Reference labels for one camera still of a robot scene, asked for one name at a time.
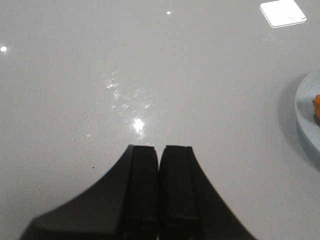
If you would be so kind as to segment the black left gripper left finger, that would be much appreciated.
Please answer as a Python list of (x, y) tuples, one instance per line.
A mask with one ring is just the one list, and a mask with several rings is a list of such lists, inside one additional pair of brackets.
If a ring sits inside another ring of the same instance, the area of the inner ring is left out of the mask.
[(129, 145), (94, 185), (34, 218), (22, 240), (155, 240), (159, 233), (158, 158)]

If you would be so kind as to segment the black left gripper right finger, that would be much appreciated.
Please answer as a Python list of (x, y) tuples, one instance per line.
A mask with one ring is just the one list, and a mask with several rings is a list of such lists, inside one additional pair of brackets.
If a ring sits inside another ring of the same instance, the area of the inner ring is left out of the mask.
[(190, 146), (165, 147), (159, 167), (159, 239), (253, 240), (203, 172)]

